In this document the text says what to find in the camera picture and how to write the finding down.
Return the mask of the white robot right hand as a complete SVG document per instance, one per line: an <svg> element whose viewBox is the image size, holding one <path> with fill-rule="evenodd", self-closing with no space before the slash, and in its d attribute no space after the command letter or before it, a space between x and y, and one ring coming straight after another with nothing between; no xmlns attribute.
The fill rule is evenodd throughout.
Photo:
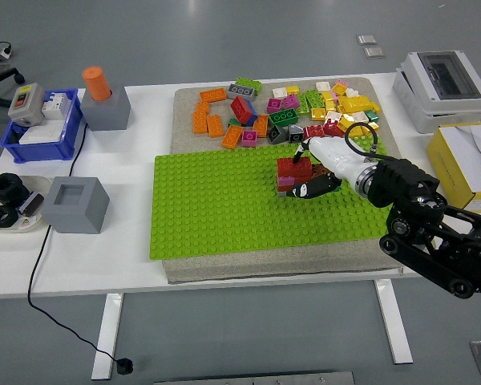
<svg viewBox="0 0 481 385"><path fill-rule="evenodd" d="M294 164L305 151L309 151L329 173L296 185L285 193L287 197L319 197L334 191L343 180L347 180L360 197L367 197L377 164L366 160L366 157L361 155L362 149L359 146L350 140L346 143L341 137L314 136L299 145L293 157Z"/></svg>

